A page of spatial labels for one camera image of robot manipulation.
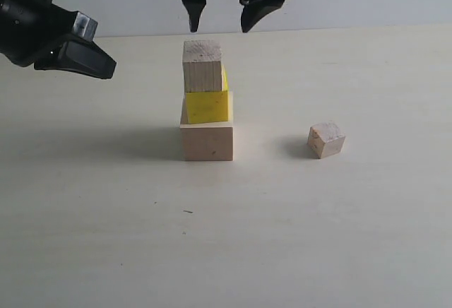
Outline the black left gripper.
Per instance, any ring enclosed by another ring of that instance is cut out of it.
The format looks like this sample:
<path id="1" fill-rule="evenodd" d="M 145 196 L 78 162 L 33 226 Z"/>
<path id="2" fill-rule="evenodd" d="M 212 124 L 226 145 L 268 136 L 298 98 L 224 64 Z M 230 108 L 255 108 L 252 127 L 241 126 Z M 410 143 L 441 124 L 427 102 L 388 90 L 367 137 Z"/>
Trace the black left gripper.
<path id="1" fill-rule="evenodd" d="M 111 79 L 117 63 L 94 43 L 96 30 L 53 0 L 1 0 L 1 53 L 16 66 Z"/>

